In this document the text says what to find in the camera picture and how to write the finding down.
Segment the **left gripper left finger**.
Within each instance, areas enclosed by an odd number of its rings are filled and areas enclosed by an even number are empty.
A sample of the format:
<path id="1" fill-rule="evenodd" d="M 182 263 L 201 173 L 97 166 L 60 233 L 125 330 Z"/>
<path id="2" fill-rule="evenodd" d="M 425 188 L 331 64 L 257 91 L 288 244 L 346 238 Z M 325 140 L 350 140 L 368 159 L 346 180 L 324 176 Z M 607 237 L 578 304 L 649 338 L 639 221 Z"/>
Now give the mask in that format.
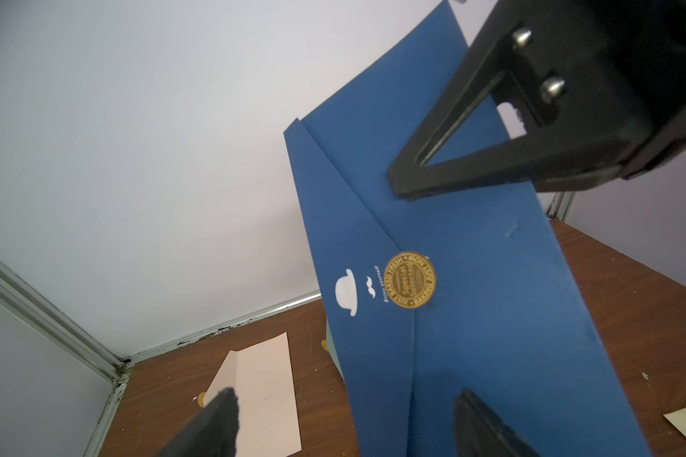
<path id="1" fill-rule="evenodd" d="M 239 407 L 233 388 L 221 390 L 157 457 L 236 456 Z"/>

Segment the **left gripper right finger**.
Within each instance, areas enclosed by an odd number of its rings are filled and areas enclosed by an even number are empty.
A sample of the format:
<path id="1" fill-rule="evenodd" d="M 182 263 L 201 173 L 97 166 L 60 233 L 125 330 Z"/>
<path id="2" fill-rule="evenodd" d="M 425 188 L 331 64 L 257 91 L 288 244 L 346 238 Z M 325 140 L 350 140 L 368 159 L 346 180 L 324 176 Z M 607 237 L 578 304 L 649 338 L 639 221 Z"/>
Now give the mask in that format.
<path id="1" fill-rule="evenodd" d="M 539 457 L 472 390 L 463 390 L 454 400 L 453 429 L 458 456 Z"/>

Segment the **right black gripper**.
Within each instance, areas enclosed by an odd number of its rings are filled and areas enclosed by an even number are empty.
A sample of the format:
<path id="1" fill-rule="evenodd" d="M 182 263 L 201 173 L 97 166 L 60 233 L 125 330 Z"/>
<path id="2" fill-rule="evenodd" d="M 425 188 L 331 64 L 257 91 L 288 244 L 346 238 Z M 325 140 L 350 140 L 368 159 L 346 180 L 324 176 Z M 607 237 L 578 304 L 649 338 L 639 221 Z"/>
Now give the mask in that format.
<path id="1" fill-rule="evenodd" d="M 388 178 L 409 200 L 576 192 L 684 150 L 686 1 L 500 1 Z"/>

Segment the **pink envelope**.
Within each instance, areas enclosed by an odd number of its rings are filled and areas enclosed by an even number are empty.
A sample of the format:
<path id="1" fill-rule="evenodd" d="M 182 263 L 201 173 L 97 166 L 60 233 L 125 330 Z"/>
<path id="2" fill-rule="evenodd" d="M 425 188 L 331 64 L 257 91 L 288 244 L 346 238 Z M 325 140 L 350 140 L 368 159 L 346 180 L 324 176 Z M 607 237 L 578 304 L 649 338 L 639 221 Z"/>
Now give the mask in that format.
<path id="1" fill-rule="evenodd" d="M 290 456 L 302 449 L 288 336 L 231 350 L 197 403 L 207 407 L 225 388 L 238 399 L 238 456 Z"/>

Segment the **navy blue envelope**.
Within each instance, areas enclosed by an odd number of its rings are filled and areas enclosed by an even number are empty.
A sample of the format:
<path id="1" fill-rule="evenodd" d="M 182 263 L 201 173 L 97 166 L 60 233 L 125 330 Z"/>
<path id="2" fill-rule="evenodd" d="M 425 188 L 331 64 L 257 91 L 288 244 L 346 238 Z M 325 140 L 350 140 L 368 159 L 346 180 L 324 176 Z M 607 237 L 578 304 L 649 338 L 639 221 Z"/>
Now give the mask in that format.
<path id="1" fill-rule="evenodd" d="M 284 134 L 360 453 L 455 455 L 472 390 L 541 456 L 646 456 L 532 185 L 394 195 L 466 51 L 442 2 Z"/>

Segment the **mint green envelope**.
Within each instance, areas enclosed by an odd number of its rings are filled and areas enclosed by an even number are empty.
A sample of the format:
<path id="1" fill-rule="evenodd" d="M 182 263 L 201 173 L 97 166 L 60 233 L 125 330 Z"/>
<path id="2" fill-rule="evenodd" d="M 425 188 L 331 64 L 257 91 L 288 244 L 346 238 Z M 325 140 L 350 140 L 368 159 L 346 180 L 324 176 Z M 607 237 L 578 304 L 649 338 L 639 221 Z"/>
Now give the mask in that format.
<path id="1" fill-rule="evenodd" d="M 321 342 L 321 346 L 327 354 L 331 357 L 331 360 L 333 361 L 333 364 L 335 365 L 335 368 L 337 369 L 338 373 L 340 374 L 341 378 L 344 378 L 343 372 L 341 369 L 341 365 L 338 359 L 337 355 L 337 349 L 335 348 L 335 342 L 333 342 L 333 333 L 330 328 L 329 322 L 325 323 L 325 338 Z"/>

